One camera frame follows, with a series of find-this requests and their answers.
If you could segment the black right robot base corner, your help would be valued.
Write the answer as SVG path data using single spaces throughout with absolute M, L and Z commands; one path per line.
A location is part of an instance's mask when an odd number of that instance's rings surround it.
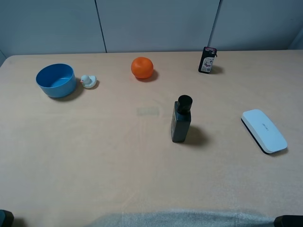
M 303 227 L 303 216 L 282 215 L 274 220 L 274 227 Z

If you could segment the black left robot base corner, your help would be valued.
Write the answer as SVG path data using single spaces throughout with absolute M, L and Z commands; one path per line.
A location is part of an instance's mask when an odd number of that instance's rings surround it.
M 0 210 L 0 227 L 12 227 L 14 215 L 7 210 Z

